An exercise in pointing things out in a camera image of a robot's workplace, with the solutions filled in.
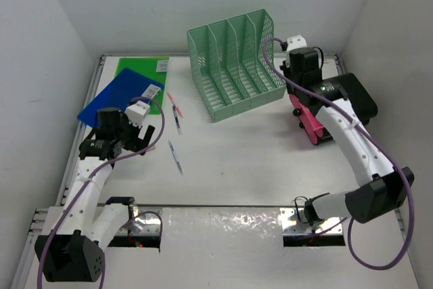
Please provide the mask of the black drawer box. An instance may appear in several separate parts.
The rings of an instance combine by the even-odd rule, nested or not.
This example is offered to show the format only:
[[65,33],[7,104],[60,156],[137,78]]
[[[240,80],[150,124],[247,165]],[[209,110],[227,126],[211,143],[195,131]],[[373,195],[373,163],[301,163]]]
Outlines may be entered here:
[[314,93],[314,96],[302,94],[300,98],[314,117],[321,108],[328,108],[339,99],[350,102],[355,116],[365,126],[378,114],[373,98],[353,73],[323,79],[321,73],[310,72],[301,77],[300,86]]

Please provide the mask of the pink drawer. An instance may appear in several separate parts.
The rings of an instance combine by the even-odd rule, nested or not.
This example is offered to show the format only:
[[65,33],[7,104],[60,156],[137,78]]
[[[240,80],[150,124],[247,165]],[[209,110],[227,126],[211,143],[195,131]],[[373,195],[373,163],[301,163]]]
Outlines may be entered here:
[[289,99],[294,107],[292,114],[299,120],[299,127],[304,129],[313,145],[318,146],[332,140],[332,136],[326,128],[312,115],[306,106],[300,103],[295,95],[290,94]]

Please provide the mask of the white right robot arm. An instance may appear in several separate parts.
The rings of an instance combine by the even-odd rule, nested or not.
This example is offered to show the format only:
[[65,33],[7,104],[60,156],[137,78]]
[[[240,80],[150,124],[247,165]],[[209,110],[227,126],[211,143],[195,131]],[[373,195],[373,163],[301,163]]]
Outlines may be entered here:
[[323,79],[319,54],[312,47],[287,51],[281,65],[286,78],[308,90],[288,85],[293,114],[315,145],[333,139],[347,159],[358,189],[308,199],[300,220],[314,226],[331,217],[366,223],[400,207],[406,198],[401,176],[392,163],[360,132],[378,113],[373,98],[352,74]]

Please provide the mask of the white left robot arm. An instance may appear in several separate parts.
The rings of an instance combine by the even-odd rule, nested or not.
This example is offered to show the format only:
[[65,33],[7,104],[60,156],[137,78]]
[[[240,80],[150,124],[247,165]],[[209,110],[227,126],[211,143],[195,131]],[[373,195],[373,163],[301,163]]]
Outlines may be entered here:
[[155,128],[148,126],[140,138],[143,120],[149,112],[143,101],[119,108],[97,111],[98,123],[79,146],[76,176],[61,215],[47,235],[35,242],[39,260],[37,288],[43,282],[99,282],[105,276],[105,250],[118,230],[131,223],[138,212],[132,197],[111,197],[100,215],[97,204],[103,186],[122,160],[143,155],[154,145]]

